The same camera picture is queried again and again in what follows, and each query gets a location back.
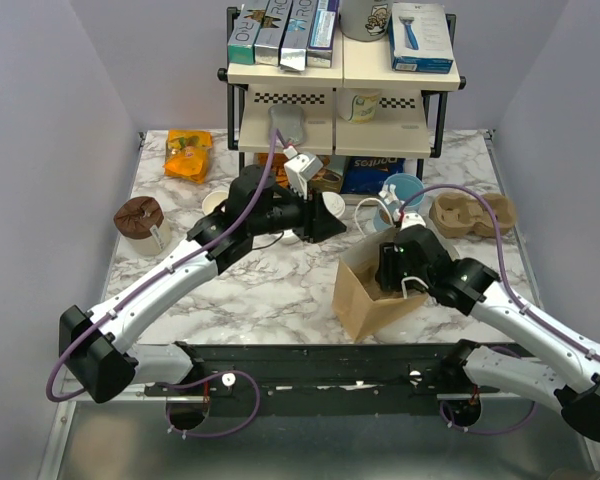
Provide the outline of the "brown paper bag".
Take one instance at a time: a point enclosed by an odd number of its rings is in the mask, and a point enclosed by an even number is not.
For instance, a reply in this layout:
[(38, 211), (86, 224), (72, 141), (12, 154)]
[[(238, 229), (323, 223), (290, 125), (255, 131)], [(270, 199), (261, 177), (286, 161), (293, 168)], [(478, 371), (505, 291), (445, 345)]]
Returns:
[(416, 290), (402, 293), (402, 298), (377, 301), (369, 298), (357, 273), (371, 267), (377, 272), (379, 246), (392, 241), (397, 230), (392, 227), (380, 232), (364, 229), (358, 220), (361, 209), (358, 204), (353, 212), (353, 222), (360, 237), (339, 257), (332, 299), (334, 314), (354, 342), (360, 342), (405, 317), (428, 299), (427, 294)]

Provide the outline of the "brown paper cups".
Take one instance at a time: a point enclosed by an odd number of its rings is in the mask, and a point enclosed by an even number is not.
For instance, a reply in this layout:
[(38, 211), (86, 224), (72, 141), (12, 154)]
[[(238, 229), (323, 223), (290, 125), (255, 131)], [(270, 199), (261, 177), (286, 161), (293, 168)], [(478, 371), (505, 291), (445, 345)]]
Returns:
[(228, 199), (227, 190), (214, 190), (209, 193), (202, 201), (202, 211), (204, 215), (211, 214), (218, 206)]

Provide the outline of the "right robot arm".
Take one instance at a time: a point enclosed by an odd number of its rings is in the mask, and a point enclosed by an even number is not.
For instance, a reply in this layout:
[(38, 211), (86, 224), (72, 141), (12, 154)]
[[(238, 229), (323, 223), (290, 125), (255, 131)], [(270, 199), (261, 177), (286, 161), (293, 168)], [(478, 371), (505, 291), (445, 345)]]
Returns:
[(577, 433), (600, 443), (600, 343), (526, 301), (503, 275), (474, 258), (454, 259), (432, 230), (412, 225), (378, 248), (376, 279), (385, 292), (415, 289), (439, 305), (504, 333), (531, 360), (462, 341), (440, 367), (449, 390), (469, 385), (514, 393), (558, 412)]

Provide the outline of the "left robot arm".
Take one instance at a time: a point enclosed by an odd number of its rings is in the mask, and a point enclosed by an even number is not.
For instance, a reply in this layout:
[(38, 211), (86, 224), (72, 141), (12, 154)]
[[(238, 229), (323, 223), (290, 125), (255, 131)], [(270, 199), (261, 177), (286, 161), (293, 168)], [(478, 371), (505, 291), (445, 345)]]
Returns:
[(320, 243), (345, 232), (321, 192), (302, 195), (278, 185), (264, 167), (243, 168), (223, 205), (199, 219), (154, 269), (116, 297), (83, 312), (69, 307), (59, 319), (59, 361), (96, 403), (132, 384), (168, 383), (181, 395), (202, 380), (183, 343), (140, 347), (140, 335), (197, 287), (213, 280), (253, 249), (255, 237), (292, 231)]

